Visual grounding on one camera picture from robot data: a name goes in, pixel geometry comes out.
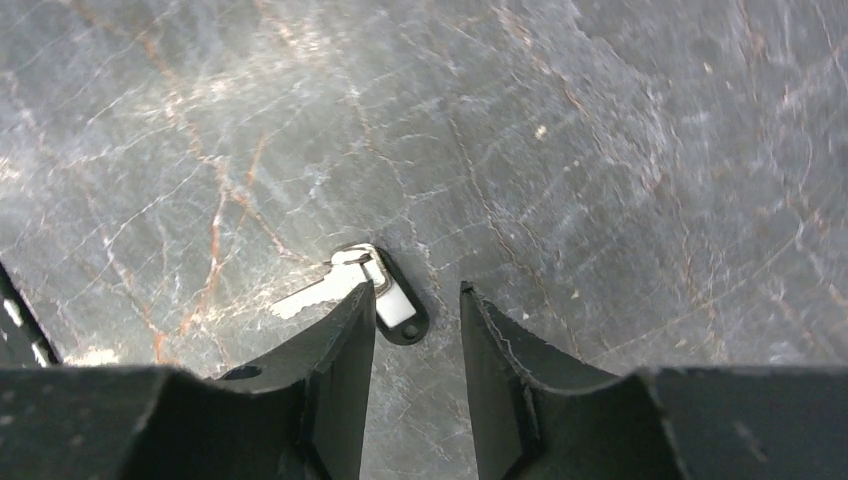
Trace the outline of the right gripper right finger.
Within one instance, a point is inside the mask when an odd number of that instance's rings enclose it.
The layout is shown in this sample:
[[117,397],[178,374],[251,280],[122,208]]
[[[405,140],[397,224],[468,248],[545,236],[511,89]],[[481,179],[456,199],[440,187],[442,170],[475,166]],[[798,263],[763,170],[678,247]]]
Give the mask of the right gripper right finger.
[[460,287],[460,329],[482,479],[637,479],[640,381],[557,349]]

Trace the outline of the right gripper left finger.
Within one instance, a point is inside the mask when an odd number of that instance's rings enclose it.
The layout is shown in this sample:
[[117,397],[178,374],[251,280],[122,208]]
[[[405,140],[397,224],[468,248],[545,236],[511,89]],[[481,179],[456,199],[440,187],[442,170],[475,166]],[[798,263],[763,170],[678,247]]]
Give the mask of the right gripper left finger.
[[376,336],[365,281],[326,316],[215,380],[238,394],[230,413],[246,478],[356,479]]

